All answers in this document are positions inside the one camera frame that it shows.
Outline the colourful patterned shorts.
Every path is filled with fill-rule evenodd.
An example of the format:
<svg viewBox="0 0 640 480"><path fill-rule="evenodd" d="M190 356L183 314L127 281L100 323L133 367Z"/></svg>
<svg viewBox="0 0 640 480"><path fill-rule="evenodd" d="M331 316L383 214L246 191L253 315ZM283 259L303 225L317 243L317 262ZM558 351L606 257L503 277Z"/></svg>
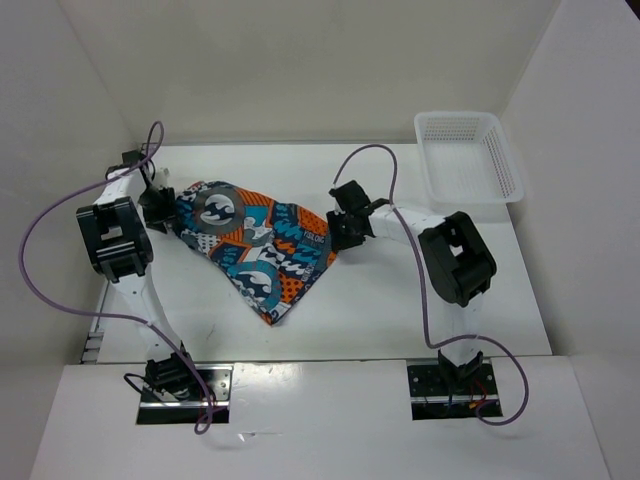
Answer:
<svg viewBox="0 0 640 480"><path fill-rule="evenodd" d="M176 236L218 267L270 326L337 257L322 217L231 183L199 181L176 195L175 209Z"/></svg>

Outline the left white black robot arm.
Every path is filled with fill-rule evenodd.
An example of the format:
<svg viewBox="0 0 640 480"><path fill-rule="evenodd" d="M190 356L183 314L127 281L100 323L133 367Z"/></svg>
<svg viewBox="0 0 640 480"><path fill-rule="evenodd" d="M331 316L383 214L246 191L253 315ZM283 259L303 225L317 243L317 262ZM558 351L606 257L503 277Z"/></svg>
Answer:
<svg viewBox="0 0 640 480"><path fill-rule="evenodd" d="M143 154L122 154L122 161L107 169L105 186L90 205L76 211L76 220L93 269L121 295L130 314L141 320L136 330L146 349L143 380L150 395L170 395L178 401L199 395L200 376L182 361L189 354L169 324L153 283L151 239L143 217L168 213L171 189L159 188L146 166L137 167Z"/></svg>

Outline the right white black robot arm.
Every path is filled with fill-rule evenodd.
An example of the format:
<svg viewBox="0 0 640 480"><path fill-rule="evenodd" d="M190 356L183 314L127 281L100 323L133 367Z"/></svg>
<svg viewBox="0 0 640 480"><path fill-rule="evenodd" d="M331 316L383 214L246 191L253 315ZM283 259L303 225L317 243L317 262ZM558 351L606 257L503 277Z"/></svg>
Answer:
<svg viewBox="0 0 640 480"><path fill-rule="evenodd" d="M483 297L497 264L473 220L458 211L449 216L397 207L388 199L372 201L354 180L329 191L335 207L327 213L332 248L339 252L368 237L407 245L417 261L420 293L427 289L444 302L445 339L435 345L438 378L449 393L460 393L480 370L478 347Z"/></svg>

